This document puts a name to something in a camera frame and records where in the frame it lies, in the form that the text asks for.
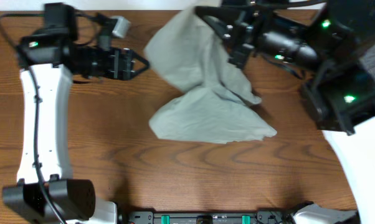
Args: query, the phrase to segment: crumpled towel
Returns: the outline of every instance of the crumpled towel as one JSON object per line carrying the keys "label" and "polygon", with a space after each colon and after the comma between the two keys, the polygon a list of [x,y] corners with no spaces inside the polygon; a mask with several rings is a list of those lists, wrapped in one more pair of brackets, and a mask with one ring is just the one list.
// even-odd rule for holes
{"label": "crumpled towel", "polygon": [[227,62],[221,40],[194,14],[194,7],[159,30],[145,54],[161,78],[185,93],[150,119],[158,138],[225,144],[276,135],[249,108],[261,99],[252,94],[245,75]]}

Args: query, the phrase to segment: wooden table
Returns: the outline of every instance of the wooden table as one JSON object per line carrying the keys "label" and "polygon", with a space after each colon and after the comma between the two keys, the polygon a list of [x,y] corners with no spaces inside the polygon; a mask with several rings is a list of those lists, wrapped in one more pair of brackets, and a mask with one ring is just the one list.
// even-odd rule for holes
{"label": "wooden table", "polygon": [[[176,11],[105,11],[132,22],[116,47],[143,53]],[[309,23],[313,11],[284,12]],[[14,40],[41,25],[38,18],[5,19]],[[92,30],[81,19],[80,34]],[[262,59],[245,69],[262,97],[254,108],[278,134],[264,141],[225,145],[159,140],[150,117],[182,94],[148,71],[129,82],[74,85],[69,99],[69,154],[76,179],[90,179],[96,194],[126,210],[243,211],[288,208],[304,200],[356,208],[337,157],[300,104],[301,81]],[[1,189],[16,183],[24,113],[14,52],[0,36],[0,223],[25,223],[2,204]]]}

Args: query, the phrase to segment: brown wooden surface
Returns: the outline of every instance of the brown wooden surface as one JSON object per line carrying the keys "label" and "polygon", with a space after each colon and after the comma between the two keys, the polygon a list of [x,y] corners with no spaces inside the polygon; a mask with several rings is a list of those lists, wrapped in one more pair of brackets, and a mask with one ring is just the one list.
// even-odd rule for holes
{"label": "brown wooden surface", "polygon": [[[176,11],[106,11],[132,22],[116,47],[143,53],[150,38]],[[313,11],[285,12],[309,22]],[[14,40],[40,19],[6,19]],[[81,20],[81,36],[92,34]],[[90,179],[97,195],[129,207],[158,211],[288,208],[304,200],[356,208],[342,168],[300,104],[300,80],[263,60],[245,69],[263,99],[254,108],[278,134],[264,141],[226,145],[159,140],[148,120],[180,96],[148,71],[130,82],[74,85],[69,99],[69,153],[76,179]],[[7,209],[1,189],[16,183],[23,138],[23,95],[14,52],[0,37],[0,223],[25,223]]]}

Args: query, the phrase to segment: green connector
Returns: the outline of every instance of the green connector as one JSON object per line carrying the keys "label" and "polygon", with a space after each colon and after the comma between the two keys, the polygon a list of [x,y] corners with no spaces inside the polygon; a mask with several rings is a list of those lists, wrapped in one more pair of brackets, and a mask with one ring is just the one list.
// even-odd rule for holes
{"label": "green connector", "polygon": [[163,215],[161,217],[161,224],[169,224],[169,215]]}
{"label": "green connector", "polygon": [[250,216],[243,215],[243,217],[242,217],[242,223],[243,224],[250,224]]}

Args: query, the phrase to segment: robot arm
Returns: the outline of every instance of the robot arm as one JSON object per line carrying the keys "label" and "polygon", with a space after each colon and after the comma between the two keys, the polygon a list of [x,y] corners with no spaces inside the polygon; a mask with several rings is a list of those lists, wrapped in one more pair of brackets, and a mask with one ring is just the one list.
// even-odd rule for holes
{"label": "robot arm", "polygon": [[[253,52],[279,67],[314,73],[300,90],[304,107],[343,166],[361,222],[375,223],[375,82],[359,63],[375,44],[375,0],[329,0],[310,26],[274,12],[288,5],[223,0],[221,7],[197,7],[196,14],[230,48],[236,67],[243,69]],[[297,224],[334,224],[342,216],[316,205],[293,215]]]}
{"label": "robot arm", "polygon": [[[67,149],[72,76],[131,80],[148,69],[149,63],[130,49],[111,47],[112,35],[123,37],[129,27],[123,17],[83,15],[102,30],[96,47],[75,44],[76,16],[81,13],[62,3],[46,4],[44,28],[23,37],[15,47],[24,68],[24,145],[17,186],[5,187],[2,197],[9,208],[31,223],[58,219],[62,223],[118,223],[115,203],[96,198],[89,180],[72,179]],[[133,70],[135,60],[144,67]]]}

